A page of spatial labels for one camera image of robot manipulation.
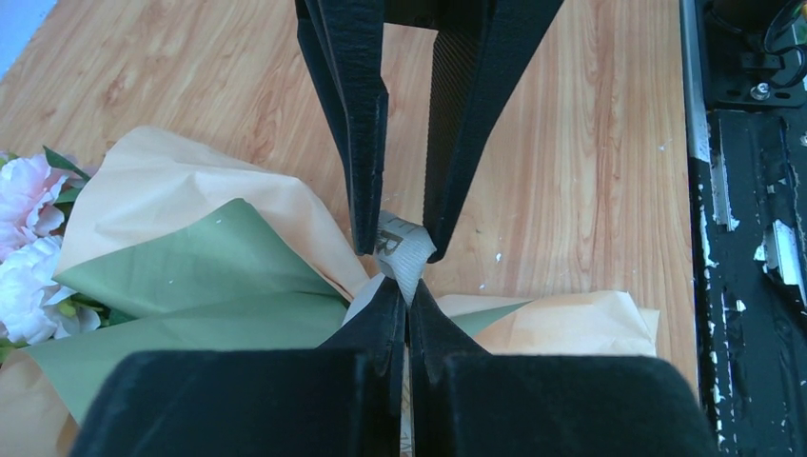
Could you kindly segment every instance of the green leaf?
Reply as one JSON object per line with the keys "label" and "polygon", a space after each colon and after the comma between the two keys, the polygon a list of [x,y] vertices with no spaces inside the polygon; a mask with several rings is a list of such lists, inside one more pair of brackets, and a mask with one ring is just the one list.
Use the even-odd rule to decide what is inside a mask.
{"label": "green leaf", "polygon": [[62,156],[62,154],[48,148],[47,146],[43,146],[42,148],[45,149],[45,158],[48,160],[48,165],[54,167],[55,169],[66,169],[67,171],[72,171],[79,175],[81,179],[89,181],[89,175],[76,167],[75,164]]}
{"label": "green leaf", "polygon": [[126,322],[133,321],[137,319],[134,316],[130,316],[123,311],[119,311],[117,309],[111,309],[109,311],[109,325],[110,326],[117,326],[118,324],[125,324]]}
{"label": "green leaf", "polygon": [[19,159],[20,157],[17,154],[12,154],[8,151],[0,151],[0,168],[6,165],[8,162]]}
{"label": "green leaf", "polygon": [[81,192],[79,188],[70,188],[59,194],[59,198],[53,202],[55,205],[59,205],[60,203],[73,203],[75,199],[78,198],[78,194]]}
{"label": "green leaf", "polygon": [[6,357],[15,349],[24,348],[25,343],[12,343],[8,338],[0,338],[0,365],[6,362]]}

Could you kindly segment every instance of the white wall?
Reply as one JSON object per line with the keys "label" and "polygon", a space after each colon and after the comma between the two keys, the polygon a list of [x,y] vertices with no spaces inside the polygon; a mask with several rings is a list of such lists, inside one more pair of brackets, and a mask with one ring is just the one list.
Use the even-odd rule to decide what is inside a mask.
{"label": "white wall", "polygon": [[0,79],[54,5],[56,0],[0,0]]}

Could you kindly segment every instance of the wooden table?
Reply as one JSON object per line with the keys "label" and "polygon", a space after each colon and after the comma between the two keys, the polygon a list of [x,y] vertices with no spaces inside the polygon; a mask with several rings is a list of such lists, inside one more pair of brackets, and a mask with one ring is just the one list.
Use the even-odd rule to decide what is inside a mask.
{"label": "wooden table", "polygon": [[[0,146],[98,164],[171,129],[299,176],[349,230],[336,148],[291,0],[60,0],[0,84]],[[429,30],[388,26],[384,203],[420,221]],[[694,384],[678,0],[567,0],[493,130],[435,295],[629,291]]]}

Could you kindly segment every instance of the screw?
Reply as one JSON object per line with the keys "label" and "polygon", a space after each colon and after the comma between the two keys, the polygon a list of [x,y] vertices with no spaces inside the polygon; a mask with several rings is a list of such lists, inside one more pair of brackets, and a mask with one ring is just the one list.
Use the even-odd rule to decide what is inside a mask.
{"label": "screw", "polygon": [[761,102],[771,96],[771,87],[768,83],[759,83],[751,88],[751,98]]}

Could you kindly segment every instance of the artificial flower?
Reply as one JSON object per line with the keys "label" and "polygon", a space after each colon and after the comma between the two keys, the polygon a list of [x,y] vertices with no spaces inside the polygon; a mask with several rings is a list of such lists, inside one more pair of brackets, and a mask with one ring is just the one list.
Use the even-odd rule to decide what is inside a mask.
{"label": "artificial flower", "polygon": [[95,330],[98,314],[75,307],[75,293],[53,280],[62,238],[40,238],[18,249],[0,265],[0,338],[34,345]]}
{"label": "artificial flower", "polygon": [[0,169],[0,262],[65,222],[53,203],[69,173],[48,165],[45,155],[9,160]]}

